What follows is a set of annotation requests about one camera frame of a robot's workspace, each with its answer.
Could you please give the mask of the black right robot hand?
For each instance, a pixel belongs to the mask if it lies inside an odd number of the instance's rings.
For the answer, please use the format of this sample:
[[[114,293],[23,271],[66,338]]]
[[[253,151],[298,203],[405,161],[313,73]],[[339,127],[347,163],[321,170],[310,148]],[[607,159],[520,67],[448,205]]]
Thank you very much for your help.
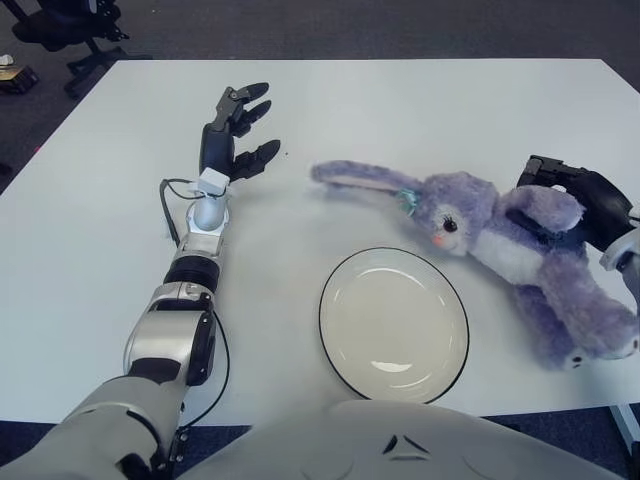
[[[510,207],[506,217],[529,231],[541,243],[551,247],[569,248],[586,242],[605,251],[615,240],[632,229],[632,204],[624,194],[601,174],[576,168],[563,161],[532,155],[518,180],[519,187],[536,185],[561,186],[585,211],[575,226],[556,232],[527,213],[523,207]]]

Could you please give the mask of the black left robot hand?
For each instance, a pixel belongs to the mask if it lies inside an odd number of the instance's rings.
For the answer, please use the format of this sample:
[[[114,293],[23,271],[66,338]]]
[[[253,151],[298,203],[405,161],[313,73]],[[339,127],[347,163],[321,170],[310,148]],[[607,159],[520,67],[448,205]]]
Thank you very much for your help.
[[[202,130],[200,173],[211,168],[226,175],[232,183],[262,173],[266,165],[276,157],[281,147],[279,140],[271,140],[253,152],[235,153],[235,139],[246,135],[252,125],[268,113],[272,102],[266,100],[250,110],[246,110],[245,106],[264,96],[268,90],[267,82],[240,89],[225,89],[215,107],[215,118],[205,124]]]

